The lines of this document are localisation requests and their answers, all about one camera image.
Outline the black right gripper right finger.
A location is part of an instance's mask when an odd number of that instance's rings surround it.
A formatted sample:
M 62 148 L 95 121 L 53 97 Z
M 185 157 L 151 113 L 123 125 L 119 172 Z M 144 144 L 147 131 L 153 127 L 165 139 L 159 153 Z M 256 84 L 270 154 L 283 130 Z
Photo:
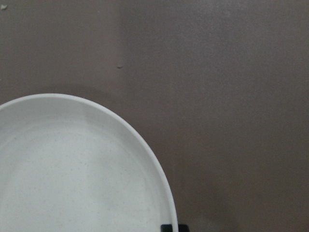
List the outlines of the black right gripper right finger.
M 190 232 L 190 229 L 186 224 L 178 224 L 178 232 Z

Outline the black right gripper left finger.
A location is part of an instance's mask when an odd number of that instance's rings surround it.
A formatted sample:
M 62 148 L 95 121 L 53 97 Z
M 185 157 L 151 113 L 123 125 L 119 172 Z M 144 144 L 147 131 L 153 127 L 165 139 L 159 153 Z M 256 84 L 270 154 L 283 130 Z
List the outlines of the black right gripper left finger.
M 161 232 L 173 232 L 173 227 L 171 224 L 162 224 L 160 226 L 160 231 Z

